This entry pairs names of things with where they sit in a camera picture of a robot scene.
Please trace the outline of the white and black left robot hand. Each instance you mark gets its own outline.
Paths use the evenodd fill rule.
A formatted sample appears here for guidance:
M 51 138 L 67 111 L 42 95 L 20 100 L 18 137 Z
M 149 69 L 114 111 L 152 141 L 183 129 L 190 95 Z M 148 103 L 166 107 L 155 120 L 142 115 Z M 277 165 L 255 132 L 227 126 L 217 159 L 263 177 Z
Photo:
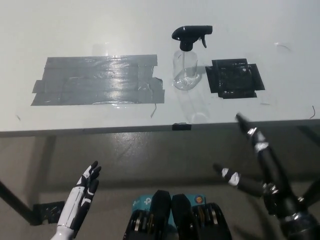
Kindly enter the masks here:
M 87 216 L 99 186 L 101 167 L 94 161 L 72 188 L 61 212 L 58 226 L 78 231 Z

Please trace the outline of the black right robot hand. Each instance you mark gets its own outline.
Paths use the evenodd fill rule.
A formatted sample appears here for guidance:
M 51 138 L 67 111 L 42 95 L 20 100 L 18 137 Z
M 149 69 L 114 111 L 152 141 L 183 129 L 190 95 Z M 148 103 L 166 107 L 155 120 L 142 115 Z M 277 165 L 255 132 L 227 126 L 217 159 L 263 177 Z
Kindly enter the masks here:
M 263 198 L 268 213 L 278 219 L 306 212 L 307 206 L 294 194 L 283 166 L 262 131 L 240 113 L 235 118 L 257 157 L 262 181 L 245 177 L 219 163 L 213 164 L 214 171 L 232 187 L 253 197 Z

